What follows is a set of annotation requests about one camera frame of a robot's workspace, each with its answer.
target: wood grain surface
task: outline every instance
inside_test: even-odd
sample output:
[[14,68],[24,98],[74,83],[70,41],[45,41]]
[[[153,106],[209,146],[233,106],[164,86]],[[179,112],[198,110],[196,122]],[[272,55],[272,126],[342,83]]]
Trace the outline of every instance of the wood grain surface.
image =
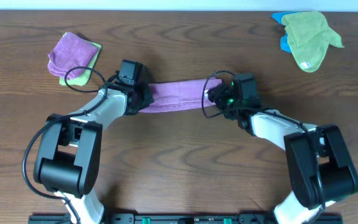
[[[75,111],[93,98],[60,86],[46,68],[47,54],[68,31],[103,45],[95,68],[105,77],[122,59],[147,65],[153,82],[222,69],[252,72],[266,105],[305,122],[337,124],[358,171],[358,13],[324,13],[345,48],[330,47],[314,73],[302,72],[280,50],[285,31],[270,14],[0,11],[0,223],[66,212],[61,201],[27,188],[21,161],[48,115]],[[100,84],[93,76],[84,88]],[[205,119],[201,110],[117,119],[103,133],[95,188],[109,207],[139,213],[269,210],[291,191],[282,150],[234,121]],[[328,211],[358,223],[358,194]]]

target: white background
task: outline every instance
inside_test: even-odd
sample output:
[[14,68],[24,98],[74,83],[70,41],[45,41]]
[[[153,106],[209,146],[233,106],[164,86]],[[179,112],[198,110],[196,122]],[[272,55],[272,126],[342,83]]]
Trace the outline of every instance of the white background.
[[0,9],[358,12],[358,0],[0,0]]

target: black metal base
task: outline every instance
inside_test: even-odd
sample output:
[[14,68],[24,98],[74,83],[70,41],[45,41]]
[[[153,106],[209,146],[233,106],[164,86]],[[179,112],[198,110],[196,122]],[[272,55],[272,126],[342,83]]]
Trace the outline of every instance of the black metal base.
[[[56,223],[69,224],[70,216],[29,216],[29,224]],[[340,215],[325,213],[315,223],[343,224],[343,221]],[[277,221],[270,212],[244,212],[238,215],[134,215],[120,213],[105,218],[102,224],[277,224]]]

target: purple towel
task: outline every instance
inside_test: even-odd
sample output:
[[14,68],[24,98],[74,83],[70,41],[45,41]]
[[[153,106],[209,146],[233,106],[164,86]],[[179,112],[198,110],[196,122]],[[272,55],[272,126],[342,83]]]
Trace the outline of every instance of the purple towel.
[[[154,103],[150,104],[148,108],[140,110],[140,112],[159,113],[201,108],[201,92],[203,91],[204,83],[205,79],[149,84]],[[221,83],[221,79],[212,78],[206,85],[206,90],[214,88]],[[214,103],[204,96],[204,107],[212,105]]]
[[[52,52],[48,54],[50,59],[48,63],[49,72],[52,75],[63,78],[71,68],[86,67],[97,51],[98,48],[88,41],[77,37],[71,32],[67,32],[59,40]],[[76,69],[70,72],[67,79],[76,78],[83,72],[83,69]]]

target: wooden table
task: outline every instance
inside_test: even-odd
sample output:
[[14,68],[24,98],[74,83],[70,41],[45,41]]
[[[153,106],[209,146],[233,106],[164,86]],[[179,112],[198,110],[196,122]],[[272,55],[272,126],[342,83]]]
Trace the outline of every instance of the wooden table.
[[[68,31],[103,45],[96,69],[105,77],[122,59],[147,65],[153,82],[252,72],[265,104],[305,122],[337,124],[358,171],[358,13],[324,14],[346,47],[330,47],[320,69],[305,73],[280,50],[285,31],[270,12],[0,11],[0,223],[67,212],[27,188],[21,162],[48,115],[94,97],[60,86],[46,68]],[[93,76],[85,88],[100,84]],[[201,110],[116,120],[103,133],[95,189],[109,207],[139,213],[268,210],[291,191],[281,149]],[[358,223],[358,194],[328,210]]]

